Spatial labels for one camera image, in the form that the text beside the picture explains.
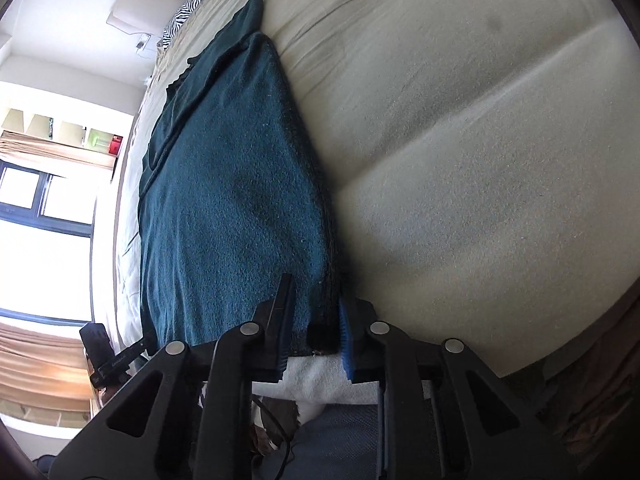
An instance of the red object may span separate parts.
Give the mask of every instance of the red object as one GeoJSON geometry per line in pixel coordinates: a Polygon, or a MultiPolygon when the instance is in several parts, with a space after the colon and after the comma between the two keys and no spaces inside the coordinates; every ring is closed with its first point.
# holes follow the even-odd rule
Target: red object
{"type": "Polygon", "coordinates": [[[122,137],[120,135],[114,135],[109,144],[109,154],[118,156],[120,151],[120,145],[122,144],[122,137]]]}

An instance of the window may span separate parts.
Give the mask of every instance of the window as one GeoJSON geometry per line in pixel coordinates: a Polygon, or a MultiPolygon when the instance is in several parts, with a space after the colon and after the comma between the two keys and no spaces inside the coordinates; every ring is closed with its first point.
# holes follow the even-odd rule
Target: window
{"type": "Polygon", "coordinates": [[[0,160],[0,220],[90,237],[97,189],[0,160]]]}
{"type": "Polygon", "coordinates": [[[92,319],[89,262],[96,195],[91,182],[0,160],[2,322],[68,335],[92,319]]]}

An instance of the window frame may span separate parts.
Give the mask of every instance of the window frame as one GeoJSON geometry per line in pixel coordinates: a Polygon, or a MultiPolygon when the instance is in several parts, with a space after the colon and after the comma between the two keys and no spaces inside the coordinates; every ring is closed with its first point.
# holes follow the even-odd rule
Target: window frame
{"type": "Polygon", "coordinates": [[[66,319],[64,317],[51,317],[51,316],[39,316],[37,314],[25,314],[16,310],[10,310],[8,308],[0,308],[0,318],[6,317],[8,319],[17,319],[20,321],[29,321],[31,323],[41,323],[45,325],[53,326],[77,326],[82,328],[91,321],[85,321],[81,319],[66,319]]]}
{"type": "Polygon", "coordinates": [[[4,170],[7,168],[25,171],[27,173],[34,173],[37,174],[39,178],[38,185],[36,186],[36,191],[33,195],[33,203],[31,205],[31,208],[28,209],[17,205],[0,202],[0,220],[5,220],[7,222],[12,222],[14,224],[20,224],[28,227],[35,227],[37,229],[44,229],[45,231],[62,233],[65,235],[92,238],[92,235],[94,233],[93,224],[63,220],[60,218],[53,218],[44,215],[44,206],[47,203],[49,186],[53,177],[56,175],[45,173],[43,171],[32,170],[31,168],[24,168],[22,166],[18,166],[17,164],[11,164],[0,159],[0,183],[2,181],[2,177],[4,176],[4,170]]]}

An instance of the cable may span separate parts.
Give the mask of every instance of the cable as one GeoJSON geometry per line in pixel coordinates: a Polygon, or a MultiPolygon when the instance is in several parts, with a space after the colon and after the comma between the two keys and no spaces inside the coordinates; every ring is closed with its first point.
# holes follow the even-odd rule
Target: cable
{"type": "Polygon", "coordinates": [[[280,436],[284,440],[285,444],[287,444],[287,450],[284,453],[284,459],[282,460],[282,464],[280,464],[280,469],[278,470],[278,474],[273,479],[273,480],[280,480],[282,478],[282,474],[284,473],[284,468],[287,465],[287,460],[289,459],[289,453],[291,451],[291,441],[289,440],[287,433],[284,431],[284,429],[278,422],[278,419],[275,418],[275,416],[273,416],[273,413],[271,413],[270,410],[262,403],[262,401],[258,398],[258,396],[252,395],[251,400],[255,403],[256,406],[258,406],[258,408],[260,408],[267,414],[267,416],[274,423],[275,427],[278,428],[278,433],[280,433],[280,436]]]}

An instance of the wrinkled sheet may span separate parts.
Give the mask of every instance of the wrinkled sheet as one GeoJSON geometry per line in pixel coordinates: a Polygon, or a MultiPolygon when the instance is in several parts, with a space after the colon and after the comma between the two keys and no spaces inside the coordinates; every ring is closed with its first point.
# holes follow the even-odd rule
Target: wrinkled sheet
{"type": "MultiPolygon", "coordinates": [[[[205,0],[145,95],[116,248],[126,344],[164,91],[245,1],[205,0]]],[[[383,319],[459,337],[506,374],[640,276],[640,50],[610,0],[265,0],[262,30],[328,175],[357,293],[383,319]]]]}

